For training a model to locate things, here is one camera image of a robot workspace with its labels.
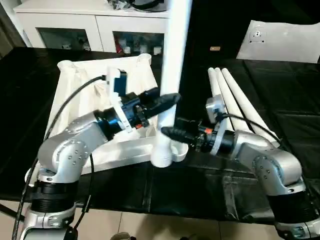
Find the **cabinet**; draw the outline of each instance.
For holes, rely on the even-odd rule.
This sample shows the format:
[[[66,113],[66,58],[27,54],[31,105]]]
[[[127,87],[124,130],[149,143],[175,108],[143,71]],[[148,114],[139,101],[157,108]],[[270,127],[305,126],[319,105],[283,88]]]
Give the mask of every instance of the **cabinet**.
[[[156,55],[169,15],[113,10],[104,0],[28,0],[14,11],[34,48]]]
[[[94,15],[17,13],[34,48],[103,51]]]
[[[105,52],[162,53],[165,18],[97,16],[96,21]]]

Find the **white pipe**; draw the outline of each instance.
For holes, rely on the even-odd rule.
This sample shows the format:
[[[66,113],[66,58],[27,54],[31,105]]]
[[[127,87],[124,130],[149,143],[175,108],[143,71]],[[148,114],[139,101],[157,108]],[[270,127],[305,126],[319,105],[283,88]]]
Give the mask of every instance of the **white pipe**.
[[[224,68],[222,69],[222,74],[224,76],[224,79],[226,80],[229,88],[231,89],[236,101],[238,102],[240,108],[242,109],[245,117],[251,121],[256,122],[257,124],[261,125],[262,127],[266,128],[270,131],[264,120],[261,118],[257,110],[254,108],[254,106],[251,104],[247,96],[244,94],[244,92],[241,90],[235,79],[232,77],[231,73],[228,71],[228,69]],[[276,140],[267,134],[265,131],[263,131],[261,128],[251,125],[254,132],[266,139],[268,139],[270,142],[276,142]]]
[[[234,99],[234,96],[232,95],[220,68],[217,67],[214,70],[217,74],[217,80],[218,80],[218,83],[219,83],[219,86],[221,89],[221,93],[222,93],[222,96],[223,96],[223,99],[225,102],[226,109],[228,110],[228,113],[237,115],[239,117],[243,117],[243,115],[237,105],[237,102]],[[246,131],[248,133],[251,133],[251,131],[245,121],[231,118],[231,122],[234,127],[234,130],[242,130],[242,131]]]
[[[182,66],[190,21],[192,0],[172,0],[169,4],[169,19],[164,39],[164,54],[160,94],[179,91]],[[171,140],[161,133],[161,128],[173,126],[176,106],[158,115],[155,143],[151,162],[159,168],[168,167],[172,161]]]
[[[210,79],[212,97],[214,97],[216,95],[221,95],[222,96],[222,93],[221,93],[221,90],[220,90],[220,87],[219,87],[219,83],[218,83],[218,79],[217,79],[216,71],[212,67],[210,67],[208,69],[208,74],[209,74],[209,79]],[[228,111],[226,109],[226,104],[225,104],[225,100],[223,99],[223,97],[222,97],[222,100],[223,100],[223,104],[224,104],[224,110],[227,113]],[[232,127],[230,118],[226,119],[226,129],[229,130],[229,131],[233,131],[234,130],[234,128]]]

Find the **black tablecloth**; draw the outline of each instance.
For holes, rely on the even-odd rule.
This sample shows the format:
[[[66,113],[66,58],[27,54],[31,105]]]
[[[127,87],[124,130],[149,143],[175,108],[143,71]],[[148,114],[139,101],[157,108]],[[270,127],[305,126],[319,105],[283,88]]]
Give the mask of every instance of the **black tablecloth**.
[[[24,176],[43,140],[62,60],[116,58],[106,52],[15,48],[0,61],[2,158],[0,199],[18,200]],[[162,58],[152,58],[160,83]],[[320,66],[253,60],[184,63],[177,116],[207,119],[209,67],[227,67],[269,127],[320,186]],[[90,175],[79,180],[78,201]],[[95,173],[92,207],[138,213],[271,223],[273,213],[254,175],[221,157],[190,150],[183,162],[155,168],[149,162]]]

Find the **black cable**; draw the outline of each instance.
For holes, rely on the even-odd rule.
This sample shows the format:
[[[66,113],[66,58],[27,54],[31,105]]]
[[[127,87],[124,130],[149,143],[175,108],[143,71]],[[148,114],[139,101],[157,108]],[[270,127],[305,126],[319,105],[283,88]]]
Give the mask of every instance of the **black cable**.
[[[145,12],[145,13],[164,13],[167,10],[158,10],[158,11],[157,10],[140,10],[140,11]]]
[[[147,10],[147,9],[152,9],[152,8],[158,6],[158,4],[160,3],[160,0],[153,0],[153,1],[145,3],[145,4],[136,5],[136,4],[134,4],[135,1],[136,0],[127,0],[126,2],[129,3],[135,9],[143,10],[143,11]]]
[[[277,141],[277,143],[283,147],[283,144],[281,143],[280,139],[277,138],[276,135],[274,135],[271,131],[269,131],[268,129],[266,129],[265,127],[261,126],[260,124],[256,123],[255,121],[251,121],[250,119],[246,118],[246,117],[242,117],[242,116],[237,116],[234,114],[230,114],[230,113],[223,113],[221,115],[218,115],[218,121],[221,122],[223,119],[226,118],[234,118],[234,119],[239,119],[242,121],[245,121],[247,124],[252,124],[255,125],[256,127],[262,129],[263,131],[265,131],[268,135],[270,135],[271,137],[274,138],[274,140]]]
[[[89,185],[89,190],[88,190],[88,197],[85,201],[85,204],[83,205],[82,207],[82,213],[78,219],[78,221],[76,222],[76,224],[74,225],[74,230],[76,230],[82,219],[84,218],[85,216],[85,213],[89,212],[89,208],[90,208],[90,201],[91,201],[91,192],[92,192],[92,185],[93,185],[93,182],[94,182],[94,173],[95,173],[95,166],[94,166],[94,158],[92,157],[92,154],[90,154],[90,164],[91,164],[91,176],[90,176],[90,185]]]
[[[104,80],[105,77],[104,76],[98,76],[98,77],[95,77],[89,81],[87,81],[85,84],[83,84],[82,86],[80,86],[77,90],[75,90],[65,101],[64,103],[61,105],[60,109],[58,110],[58,112],[56,113],[56,115],[54,116],[53,118],[53,121],[48,129],[48,132],[45,134],[44,136],[44,140],[47,140],[56,124],[56,122],[58,121],[59,117],[60,117],[60,114],[62,113],[62,111],[64,110],[64,108],[66,107],[66,105],[82,90],[84,89],[85,87],[87,87],[88,85],[98,81],[98,80]],[[24,188],[22,190],[22,195],[21,195],[21,200],[20,200],[20,203],[19,203],[19,207],[18,207],[18,210],[17,210],[17,214],[16,214],[16,217],[15,217],[15,220],[14,220],[14,226],[13,226],[13,231],[12,231],[12,240],[17,240],[17,235],[18,235],[18,228],[19,228],[19,219],[20,219],[20,216],[21,216],[21,213],[22,213],[22,208],[24,207],[24,203],[25,203],[25,199],[26,199],[26,196],[27,196],[27,190],[28,190],[28,186],[29,186],[29,183],[30,183],[30,180],[31,180],[31,177],[32,177],[32,174],[33,174],[33,171],[35,170],[35,167],[37,165],[37,162],[38,162],[38,157],[36,157],[31,165],[31,168],[30,168],[30,171],[29,171],[29,174],[26,178],[26,181],[25,181],[25,185],[24,185]]]

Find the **tile floor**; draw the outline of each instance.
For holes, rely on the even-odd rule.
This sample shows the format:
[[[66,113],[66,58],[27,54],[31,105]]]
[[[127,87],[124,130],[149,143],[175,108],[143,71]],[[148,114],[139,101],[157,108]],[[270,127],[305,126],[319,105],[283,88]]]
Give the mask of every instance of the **tile floor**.
[[[15,211],[18,208],[17,202],[0,203]],[[77,208],[75,219],[80,213]],[[0,214],[2,240],[11,239],[13,223],[13,218]],[[137,240],[179,240],[192,235],[201,240],[281,240],[274,227],[268,225],[95,209],[86,213],[78,231],[79,240],[109,240],[120,232],[128,232]]]

